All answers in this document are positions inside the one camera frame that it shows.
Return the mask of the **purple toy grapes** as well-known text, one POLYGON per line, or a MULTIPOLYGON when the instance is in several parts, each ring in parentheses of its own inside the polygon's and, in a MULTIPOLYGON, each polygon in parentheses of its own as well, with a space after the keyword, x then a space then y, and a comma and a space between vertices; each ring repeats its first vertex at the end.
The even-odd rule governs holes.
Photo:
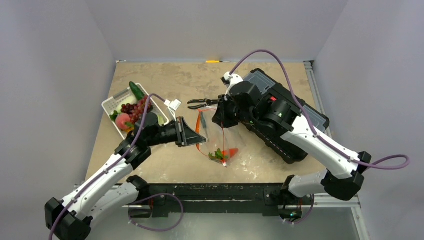
POLYGON ((145 105, 147 101, 147 96, 144 96, 143 99, 138 100, 136 103, 126 103, 122 104, 120 112, 123 114, 128 114, 131 118, 131 122, 136 123, 142 114, 145 112, 145 105))

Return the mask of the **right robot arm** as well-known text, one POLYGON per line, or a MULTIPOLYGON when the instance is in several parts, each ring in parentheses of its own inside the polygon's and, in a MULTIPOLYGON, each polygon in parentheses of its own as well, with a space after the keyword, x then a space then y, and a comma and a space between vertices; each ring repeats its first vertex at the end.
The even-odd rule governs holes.
POLYGON ((255 84, 243 81, 218 97, 212 120, 222 128, 248 126, 289 162, 298 160, 295 150, 300 149, 325 167, 323 172, 289 176, 280 191, 284 202, 292 204, 320 193, 351 200, 365 180, 360 163, 369 163, 371 156, 341 146, 309 123, 308 117, 299 100, 282 87, 262 93, 255 84))

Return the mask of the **orange toy carrot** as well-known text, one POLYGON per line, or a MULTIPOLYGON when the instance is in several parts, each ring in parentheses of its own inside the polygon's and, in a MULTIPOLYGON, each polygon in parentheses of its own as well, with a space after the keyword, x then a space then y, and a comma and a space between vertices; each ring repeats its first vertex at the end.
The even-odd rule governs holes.
POLYGON ((210 152, 208 157, 210 160, 217 163, 226 164, 230 159, 235 157, 238 152, 238 148, 229 148, 227 150, 221 150, 218 148, 215 152, 210 152))

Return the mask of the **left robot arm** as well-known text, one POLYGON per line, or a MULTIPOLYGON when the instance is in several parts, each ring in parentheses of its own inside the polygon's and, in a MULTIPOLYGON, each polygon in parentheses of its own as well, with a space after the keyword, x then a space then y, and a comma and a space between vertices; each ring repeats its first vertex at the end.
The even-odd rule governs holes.
POLYGON ((175 143, 187 147, 207 140, 177 117, 160 125, 153 112, 144 114, 110 156, 108 161, 86 182, 62 199, 51 198, 44 206, 49 239, 85 240, 92 228, 115 210, 131 203, 142 205, 155 198, 150 185, 137 175, 116 189, 112 187, 137 169, 152 154, 151 147, 175 143))

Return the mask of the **clear zip top bag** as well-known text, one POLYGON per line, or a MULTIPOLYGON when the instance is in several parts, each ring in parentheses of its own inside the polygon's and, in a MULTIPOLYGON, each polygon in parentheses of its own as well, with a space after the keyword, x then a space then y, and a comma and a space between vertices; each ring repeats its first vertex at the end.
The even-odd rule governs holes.
POLYGON ((219 125, 212 122, 212 118, 216 113, 216 107, 203 107, 197 110, 198 116, 196 120, 195 131, 206 138, 205 143, 197 144, 196 148, 203 156, 209 161, 222 165, 228 168, 235 160, 241 157, 241 152, 246 147, 246 143, 243 141, 242 136, 235 128, 222 128, 219 125), (207 129, 204 130, 200 121, 200 112, 203 112, 207 129), (214 153, 217 149, 221 151, 228 150, 230 148, 238 148, 238 153, 235 157, 231 158, 227 163, 218 163, 210 160, 209 153, 214 153))

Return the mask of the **green toy cabbage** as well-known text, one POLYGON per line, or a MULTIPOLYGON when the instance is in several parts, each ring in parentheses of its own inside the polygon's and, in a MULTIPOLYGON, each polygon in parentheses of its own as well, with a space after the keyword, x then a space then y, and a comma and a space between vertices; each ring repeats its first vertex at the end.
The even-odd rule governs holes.
POLYGON ((163 126, 164 124, 165 124, 165 120, 164 120, 164 118, 161 116, 161 115, 158 115, 157 116, 157 121, 158 121, 158 124, 160 125, 160 126, 163 126))

